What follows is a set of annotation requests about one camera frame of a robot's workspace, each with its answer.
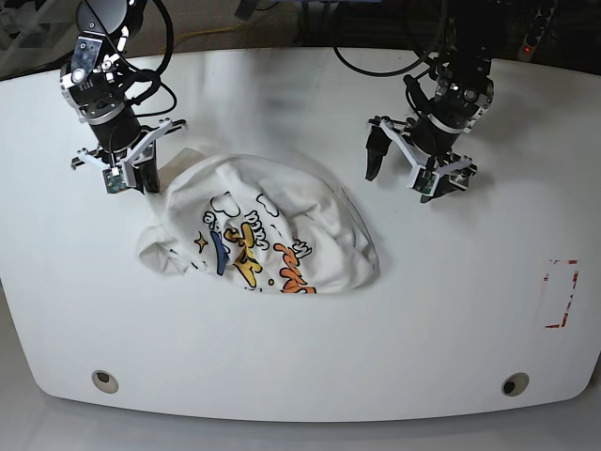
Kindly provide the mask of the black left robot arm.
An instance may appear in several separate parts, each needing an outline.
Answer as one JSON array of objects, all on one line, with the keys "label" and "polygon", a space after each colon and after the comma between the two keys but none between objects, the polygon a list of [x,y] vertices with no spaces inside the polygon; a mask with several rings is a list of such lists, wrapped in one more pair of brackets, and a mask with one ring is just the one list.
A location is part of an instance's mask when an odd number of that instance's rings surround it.
[{"label": "black left robot arm", "polygon": [[427,203],[453,192],[465,192],[478,166],[467,155],[454,152],[460,135],[488,111],[494,99],[489,78],[494,53],[494,15],[489,1],[451,1],[442,27],[442,46],[426,74],[436,82],[426,96],[417,76],[405,75],[406,99],[413,115],[404,121],[390,117],[369,120],[365,145],[365,178],[378,175],[384,157],[397,146],[410,165],[407,187]]}]

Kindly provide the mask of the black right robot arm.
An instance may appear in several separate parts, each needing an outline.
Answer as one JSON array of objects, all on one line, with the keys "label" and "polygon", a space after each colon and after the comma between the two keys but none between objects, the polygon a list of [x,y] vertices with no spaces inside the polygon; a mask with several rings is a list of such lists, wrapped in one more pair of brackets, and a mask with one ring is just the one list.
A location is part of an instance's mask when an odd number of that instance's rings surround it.
[{"label": "black right robot arm", "polygon": [[83,1],[76,11],[79,36],[60,71],[63,97],[98,141],[92,149],[78,150],[71,167],[96,165],[109,194],[158,193],[157,142],[186,125],[183,119],[169,119],[172,110],[166,108],[154,113],[159,124],[150,127],[142,122],[147,115],[134,110],[159,90],[175,94],[162,80],[175,48],[174,26],[164,3],[154,5],[165,25],[165,50],[157,68],[138,68],[125,56],[128,39],[143,24],[146,2]]}]

